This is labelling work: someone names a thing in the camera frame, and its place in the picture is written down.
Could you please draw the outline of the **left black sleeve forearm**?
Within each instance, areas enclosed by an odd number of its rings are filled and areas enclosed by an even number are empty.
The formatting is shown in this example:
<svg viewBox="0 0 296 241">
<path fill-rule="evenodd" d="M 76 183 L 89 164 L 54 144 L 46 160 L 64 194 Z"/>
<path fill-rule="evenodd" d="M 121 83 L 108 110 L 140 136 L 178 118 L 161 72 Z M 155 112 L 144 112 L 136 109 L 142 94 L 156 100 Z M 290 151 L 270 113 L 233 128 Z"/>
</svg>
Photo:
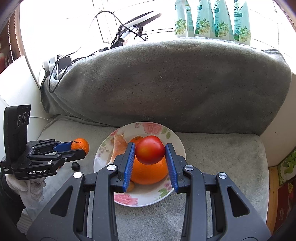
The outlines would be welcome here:
<svg viewBox="0 0 296 241">
<path fill-rule="evenodd" d="M 1 225 L 9 231 L 17 230 L 25 206 L 18 194 L 8 186 L 5 175 L 1 173 Z"/>
</svg>

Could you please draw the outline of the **left white gloved hand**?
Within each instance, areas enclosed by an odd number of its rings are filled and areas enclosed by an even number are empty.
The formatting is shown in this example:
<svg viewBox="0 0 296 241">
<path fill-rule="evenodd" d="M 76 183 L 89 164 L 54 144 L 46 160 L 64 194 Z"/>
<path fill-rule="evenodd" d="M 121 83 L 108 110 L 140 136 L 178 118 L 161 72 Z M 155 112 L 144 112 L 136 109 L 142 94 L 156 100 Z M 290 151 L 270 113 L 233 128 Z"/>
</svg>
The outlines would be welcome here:
<svg viewBox="0 0 296 241">
<path fill-rule="evenodd" d="M 20 196 L 26 208 L 37 209 L 44 199 L 43 188 L 46 186 L 46 177 L 18 180 L 13 174 L 6 174 L 5 178 L 10 189 Z"/>
</svg>

